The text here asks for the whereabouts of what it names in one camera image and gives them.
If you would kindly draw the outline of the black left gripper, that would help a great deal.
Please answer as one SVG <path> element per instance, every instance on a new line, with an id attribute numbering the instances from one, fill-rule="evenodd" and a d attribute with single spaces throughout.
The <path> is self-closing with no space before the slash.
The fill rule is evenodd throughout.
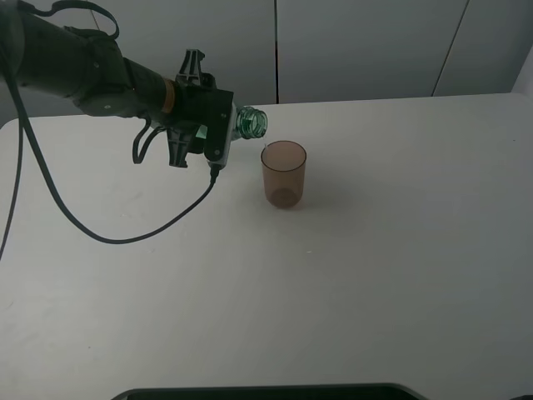
<path id="1" fill-rule="evenodd" d="M 166 134 L 169 165 L 187 168 L 187 155 L 200 153 L 200 139 L 207 133 L 206 121 L 215 105 L 233 102 L 234 92 L 219 89 L 214 77 L 203 77 L 205 54 L 187 49 L 176 80 L 165 79 Z"/>

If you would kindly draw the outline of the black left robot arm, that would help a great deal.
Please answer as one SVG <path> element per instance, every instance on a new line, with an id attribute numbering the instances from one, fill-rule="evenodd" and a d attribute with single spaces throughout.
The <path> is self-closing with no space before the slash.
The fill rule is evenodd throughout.
<path id="1" fill-rule="evenodd" d="M 1 3 L 4 82 L 71 100 L 83 113 L 123 118 L 147 115 L 164 127 L 207 127 L 224 138 L 231 127 L 232 93 L 182 78 L 170 80 L 122 55 L 120 31 L 59 27 L 47 18 L 71 9 L 94 11 L 113 21 L 105 8 L 88 1 L 56 1 L 42 10 L 26 1 Z"/>

